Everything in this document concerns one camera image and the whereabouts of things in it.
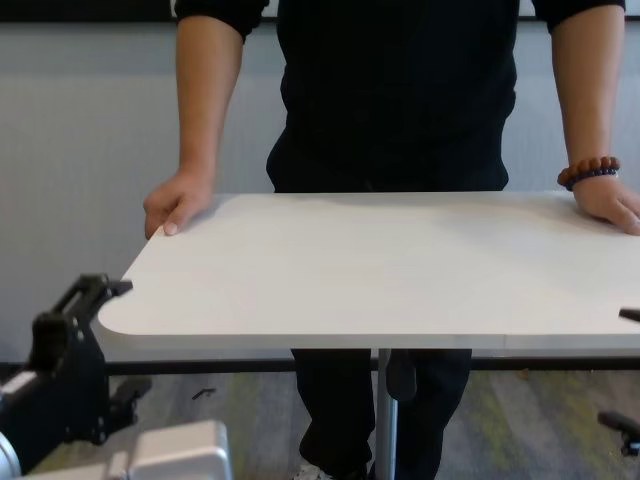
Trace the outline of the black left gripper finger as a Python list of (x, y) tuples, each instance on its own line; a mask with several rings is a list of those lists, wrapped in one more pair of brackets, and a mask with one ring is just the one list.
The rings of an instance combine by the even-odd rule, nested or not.
[(123, 430), (137, 422), (137, 403), (151, 387), (147, 376), (128, 378), (117, 387), (109, 400), (109, 430)]
[(52, 312), (70, 320), (92, 320), (107, 302), (132, 289), (130, 280), (111, 279), (106, 274), (80, 275), (54, 304)]

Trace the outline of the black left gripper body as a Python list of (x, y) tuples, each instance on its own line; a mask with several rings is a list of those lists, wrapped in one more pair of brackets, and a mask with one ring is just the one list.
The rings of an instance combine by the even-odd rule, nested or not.
[(43, 313), (33, 323), (32, 368), (46, 378), (56, 428), (66, 441), (106, 440), (108, 381), (93, 313)]

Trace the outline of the person's left hand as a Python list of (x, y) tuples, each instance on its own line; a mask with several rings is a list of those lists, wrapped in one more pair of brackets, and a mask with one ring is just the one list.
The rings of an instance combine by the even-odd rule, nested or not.
[(582, 180), (573, 187), (573, 195), (586, 214), (607, 221), (626, 234), (639, 235), (639, 193), (616, 176)]

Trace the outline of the person's right hand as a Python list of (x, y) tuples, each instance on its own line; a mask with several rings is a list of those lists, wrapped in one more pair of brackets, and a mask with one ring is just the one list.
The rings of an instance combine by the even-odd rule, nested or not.
[(166, 236), (180, 233), (213, 198), (210, 171), (180, 169), (144, 200), (144, 233), (149, 240), (158, 230)]

